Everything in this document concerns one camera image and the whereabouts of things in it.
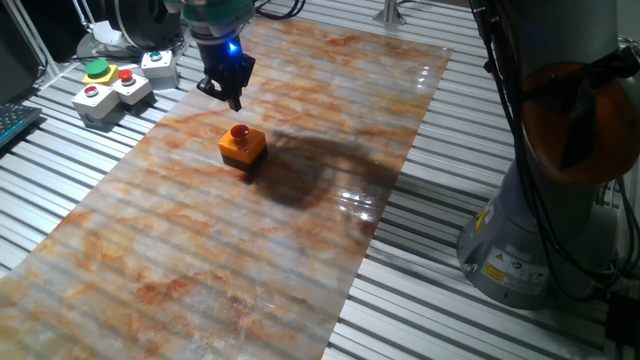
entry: green button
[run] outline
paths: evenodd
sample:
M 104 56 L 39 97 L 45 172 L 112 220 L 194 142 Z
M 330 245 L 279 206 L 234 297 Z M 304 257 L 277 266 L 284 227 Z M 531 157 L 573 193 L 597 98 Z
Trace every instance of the green button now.
M 109 73 L 109 62 L 107 60 L 94 60 L 85 66 L 84 72 L 92 79 L 99 79 Z
M 158 51 L 154 51 L 149 55 L 149 59 L 151 59 L 151 61 L 160 61 L 162 60 L 162 54 Z

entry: keyboard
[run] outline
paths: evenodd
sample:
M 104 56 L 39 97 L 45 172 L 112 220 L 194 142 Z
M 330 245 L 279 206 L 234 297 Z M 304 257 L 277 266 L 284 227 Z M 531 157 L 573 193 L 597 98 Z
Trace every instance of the keyboard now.
M 7 104 L 0 107 L 0 147 L 40 116 L 42 109 Z

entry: red button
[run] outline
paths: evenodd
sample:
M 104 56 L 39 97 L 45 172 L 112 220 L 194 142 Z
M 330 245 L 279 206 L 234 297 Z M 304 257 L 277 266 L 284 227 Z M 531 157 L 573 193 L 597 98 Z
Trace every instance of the red button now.
M 231 136 L 236 140 L 246 140 L 249 137 L 249 127 L 247 125 L 234 125 L 230 132 Z
M 95 86 L 87 86 L 84 89 L 84 94 L 89 96 L 89 97 L 96 96 L 96 95 L 98 95 L 98 88 L 95 87 Z
M 131 80 L 133 80 L 133 72 L 131 70 L 122 70 L 118 74 L 118 77 L 124 83 L 131 82 Z

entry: metal extrusion rail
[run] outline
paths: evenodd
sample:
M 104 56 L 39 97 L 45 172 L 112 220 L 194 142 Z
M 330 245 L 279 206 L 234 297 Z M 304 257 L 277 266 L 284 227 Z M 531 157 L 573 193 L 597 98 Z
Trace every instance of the metal extrusion rail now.
M 288 7 L 279 1 L 268 6 Z M 372 20 L 382 7 L 381 0 L 307 0 L 300 14 L 454 49 L 325 358 L 633 358 L 632 349 L 616 354 L 605 340 L 606 304 L 512 309 L 484 297 L 459 271 L 457 235 L 498 189 L 513 160 L 512 137 L 469 10 L 408 4 L 401 8 L 407 24 L 385 28 Z M 127 116 L 109 134 L 86 129 L 73 110 L 70 99 L 82 89 L 77 68 L 25 102 L 43 108 L 46 121 L 0 159 L 0 277 L 195 85 L 202 68 L 192 45 L 178 61 L 178 89 L 157 92 L 154 108 Z

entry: marble-pattern mat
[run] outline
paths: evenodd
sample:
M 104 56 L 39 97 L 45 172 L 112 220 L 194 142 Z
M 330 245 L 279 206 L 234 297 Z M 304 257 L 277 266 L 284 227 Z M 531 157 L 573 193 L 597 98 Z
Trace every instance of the marble-pattern mat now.
M 0 359 L 319 358 L 450 50 L 257 19 L 235 113 L 192 90 L 0 280 Z M 235 123 L 266 133 L 248 176 Z

